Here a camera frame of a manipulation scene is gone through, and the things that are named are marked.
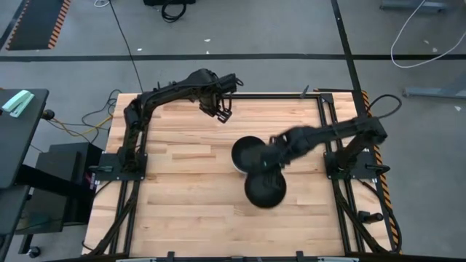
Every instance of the mounting plate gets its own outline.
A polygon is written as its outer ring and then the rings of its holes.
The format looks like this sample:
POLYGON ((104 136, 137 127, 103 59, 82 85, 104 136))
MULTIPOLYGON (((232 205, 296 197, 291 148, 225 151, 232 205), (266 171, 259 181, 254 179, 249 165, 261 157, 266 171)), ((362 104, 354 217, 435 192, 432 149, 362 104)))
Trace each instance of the mounting plate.
POLYGON ((372 154, 367 151, 363 151, 358 155, 355 167, 349 172, 349 176, 346 176, 345 172, 342 172, 336 165, 335 152, 326 152, 323 155, 325 161, 325 168, 327 171, 328 179, 372 179, 377 178, 376 172, 366 168, 367 164, 376 164, 372 154))
POLYGON ((121 172, 122 165, 117 154, 104 154, 100 157, 100 167, 113 167, 111 172, 96 171, 95 179, 100 181, 137 181, 146 177, 147 154, 141 159, 139 172, 121 172))

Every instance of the wooden table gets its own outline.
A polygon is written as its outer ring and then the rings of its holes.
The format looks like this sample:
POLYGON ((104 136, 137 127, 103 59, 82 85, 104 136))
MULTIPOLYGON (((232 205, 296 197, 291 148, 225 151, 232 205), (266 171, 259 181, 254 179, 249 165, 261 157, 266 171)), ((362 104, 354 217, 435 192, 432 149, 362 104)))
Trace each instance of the wooden table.
MULTIPOLYGON (((123 108, 135 96, 119 95, 107 152, 116 152, 122 144, 123 108)), ((351 93, 333 93, 333 99, 339 121, 357 115, 351 93)), ((130 256, 165 257, 168 251, 175 251, 177 257, 295 256, 297 250, 305 255, 343 255, 333 190, 325 175, 324 145, 285 169, 288 193, 271 210, 248 201, 245 178, 231 161, 231 147, 242 136, 268 141, 270 135, 295 125, 319 127, 315 100, 234 100, 233 116, 226 124, 198 107, 179 100, 153 114, 146 150, 149 163, 138 197, 130 256)), ((325 114, 331 119, 328 109, 325 114)), ((358 210, 382 212, 372 192, 357 181, 352 186, 358 210)), ((119 189, 120 182, 114 181, 94 201, 86 245, 96 246, 113 223, 119 189)), ((347 224, 356 251, 349 219, 347 224)), ((118 251, 125 236, 122 228, 118 251)), ((367 228, 390 249, 385 223, 367 228)))

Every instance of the green object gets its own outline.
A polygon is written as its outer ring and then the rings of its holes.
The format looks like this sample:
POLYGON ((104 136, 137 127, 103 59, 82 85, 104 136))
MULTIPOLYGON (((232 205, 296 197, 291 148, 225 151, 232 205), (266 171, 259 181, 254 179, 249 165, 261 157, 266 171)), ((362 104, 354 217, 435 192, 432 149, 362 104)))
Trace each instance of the green object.
POLYGON ((10 116, 19 117, 21 113, 24 111, 26 106, 28 106, 29 102, 34 98, 34 95, 27 91, 22 90, 18 94, 16 94, 13 98, 8 100, 1 109, 6 112, 9 112, 10 116))

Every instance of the gray floor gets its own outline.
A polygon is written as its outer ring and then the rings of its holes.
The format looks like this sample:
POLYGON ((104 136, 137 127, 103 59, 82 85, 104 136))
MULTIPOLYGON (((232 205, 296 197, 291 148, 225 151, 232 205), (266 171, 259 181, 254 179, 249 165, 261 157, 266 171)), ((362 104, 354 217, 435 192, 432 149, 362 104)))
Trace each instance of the gray floor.
MULTIPOLYGON (((0 4, 0 32, 8 25, 20 0, 0 4)), ((409 12, 379 10, 374 0, 339 1, 353 54, 390 53, 390 45, 409 12)), ((441 53, 466 29, 462 1, 456 9, 439 15, 416 16, 400 39, 399 54, 441 53)), ((343 54, 332 6, 323 0, 202 0, 188 7, 183 20, 167 24, 154 8, 142 1, 114 0, 116 13, 135 55, 192 55, 245 53, 343 54)), ((466 43, 457 53, 466 53, 466 43)), ((92 0, 73 1, 58 45, 53 50, 8 52, 0 56, 126 55, 125 43, 109 7, 94 8, 92 0)), ((190 60, 136 62, 145 90, 179 80, 206 67, 219 75, 231 72, 245 82, 244 92, 302 91, 311 88, 351 89, 344 60, 190 60)), ((371 98, 384 93, 399 95, 404 87, 437 87, 466 68, 466 61, 436 61, 406 70, 390 61, 356 61, 361 87, 371 98)), ((138 81, 131 62, 0 63, 0 87, 47 88, 47 107, 57 118, 80 122, 97 110, 113 89, 137 92, 138 81)), ((390 101, 374 108, 376 114, 391 109, 390 101)), ((402 109, 384 119, 389 138, 382 145, 395 214, 403 232, 406 254, 466 258, 466 188, 464 130, 466 104, 461 100, 403 98, 402 109)), ((95 116, 95 123, 105 114, 95 116)), ((33 144, 46 151, 54 143, 80 141, 42 122, 33 144)), ((102 148, 106 134, 95 144, 102 148)), ((26 163, 34 165, 31 149, 26 163)), ((85 227, 75 226, 61 234, 34 237, 42 248, 35 261, 76 257, 85 227)), ((15 238, 8 261, 27 261, 17 254, 15 238)))

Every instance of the white cable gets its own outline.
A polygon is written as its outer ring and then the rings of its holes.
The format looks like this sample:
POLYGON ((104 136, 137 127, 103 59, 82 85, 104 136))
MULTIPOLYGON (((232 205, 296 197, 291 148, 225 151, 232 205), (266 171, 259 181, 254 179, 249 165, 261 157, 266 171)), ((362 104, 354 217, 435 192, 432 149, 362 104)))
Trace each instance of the white cable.
POLYGON ((110 4, 110 0, 95 0, 94 7, 106 7, 108 4, 110 4), (103 2, 105 4, 97 5, 98 2, 103 2))
POLYGON ((417 66, 422 66, 424 64, 427 64, 427 63, 430 63, 434 60, 437 60, 441 57, 444 57, 446 56, 447 54, 449 54, 451 51, 453 51, 455 48, 457 48, 459 46, 459 44, 461 44, 461 42, 463 41, 464 37, 466 36, 466 31, 463 33, 463 35, 461 36, 461 38, 459 39, 459 41, 457 42, 457 44, 455 44, 450 50, 446 51, 445 53, 443 53, 442 55, 439 55, 437 57, 434 57, 432 58, 431 60, 427 60, 427 61, 424 61, 424 62, 421 62, 421 63, 417 63, 415 65, 398 65, 396 62, 395 62, 395 59, 393 58, 393 48, 395 47, 396 43, 398 42, 398 39, 400 38, 403 30, 405 30, 405 27, 406 25, 408 25, 409 23, 409 20, 416 14, 417 10, 419 10, 419 8, 422 7, 422 5, 425 3, 426 0, 423 0, 421 2, 421 4, 416 8, 416 10, 414 10, 414 12, 411 14, 411 16, 409 16, 409 18, 407 19, 407 21, 405 22, 405 24, 403 25, 403 27, 401 28, 400 32, 398 33, 398 35, 396 36, 396 39, 395 41, 393 42, 392 44, 392 48, 390 49, 390 57, 392 58, 392 62, 393 64, 395 64, 395 66, 399 67, 399 68, 414 68, 414 67, 417 67, 417 66))

